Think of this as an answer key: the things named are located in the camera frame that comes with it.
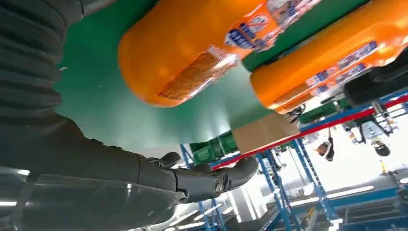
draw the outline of cardboard box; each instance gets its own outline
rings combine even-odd
[[[290,124],[287,115],[271,113],[253,123],[232,131],[241,154],[267,146],[300,132],[297,123]]]

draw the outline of red metal bar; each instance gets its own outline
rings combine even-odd
[[[398,98],[397,100],[394,100],[394,101],[389,101],[389,102],[387,102],[384,106],[385,106],[386,108],[389,108],[389,107],[395,106],[395,105],[397,105],[397,104],[400,104],[400,103],[403,103],[403,102],[406,102],[406,101],[408,101],[408,95],[402,96],[402,97],[400,97],[400,98]],[[268,145],[268,146],[261,147],[261,148],[258,148],[258,149],[256,149],[256,150],[253,150],[253,151],[247,152],[247,153],[245,153],[245,154],[242,154],[242,155],[240,155],[240,156],[238,156],[238,157],[236,157],[236,158],[233,158],[233,159],[228,160],[228,161],[226,161],[226,162],[223,162],[223,163],[221,163],[221,164],[219,164],[219,165],[217,165],[217,166],[214,166],[212,169],[215,170],[215,169],[218,169],[218,168],[227,166],[227,165],[229,165],[229,164],[232,164],[232,163],[234,163],[234,162],[239,161],[239,160],[242,159],[242,158],[245,158],[245,157],[248,157],[248,156],[252,156],[252,155],[257,154],[257,153],[259,153],[259,152],[263,152],[263,151],[265,151],[265,150],[271,149],[271,148],[273,148],[273,147],[276,147],[276,146],[278,146],[278,145],[281,145],[281,144],[284,144],[284,143],[286,143],[286,142],[292,141],[292,140],[294,140],[294,139],[298,139],[298,138],[300,138],[300,137],[304,137],[305,135],[308,135],[308,134],[311,134],[311,133],[320,131],[320,130],[325,129],[325,128],[330,128],[330,127],[333,127],[333,126],[338,125],[338,124],[345,123],[345,122],[350,121],[350,120],[355,120],[355,119],[358,119],[358,118],[362,118],[362,117],[365,117],[365,116],[369,116],[369,115],[371,115],[371,114],[373,114],[373,113],[375,113],[374,109],[367,109],[367,110],[365,110],[365,111],[362,111],[362,112],[359,112],[359,113],[356,113],[356,114],[353,114],[353,115],[346,116],[346,117],[344,117],[344,118],[341,118],[341,119],[332,121],[332,122],[330,122],[330,123],[323,124],[323,125],[321,125],[321,126],[318,126],[318,127],[315,127],[315,128],[312,128],[312,129],[309,129],[309,130],[300,132],[300,133],[298,133],[298,134],[296,134],[296,135],[292,135],[292,136],[287,137],[287,138],[285,138],[285,139],[276,141],[276,142],[274,142],[274,143],[272,143],[272,144],[270,144],[270,145]]]

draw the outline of orange plastic bottle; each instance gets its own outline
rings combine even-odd
[[[122,37],[118,59],[143,101],[193,97],[320,0],[162,0]]]
[[[251,75],[261,103],[284,114],[408,46],[408,0],[374,0]]]

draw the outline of transparent plastic cover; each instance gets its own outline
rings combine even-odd
[[[134,183],[0,167],[0,231],[123,231],[161,223],[180,195]]]

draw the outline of green conveyor belt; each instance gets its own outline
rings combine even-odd
[[[258,102],[242,65],[178,107],[139,101],[122,80],[116,51],[122,34],[155,2],[119,0],[70,28],[61,63],[67,69],[56,84],[63,96],[58,112],[74,119],[86,136],[130,151],[207,141],[270,113]],[[363,2],[324,0],[290,27],[276,47],[251,54],[243,64],[250,70],[261,65]]]

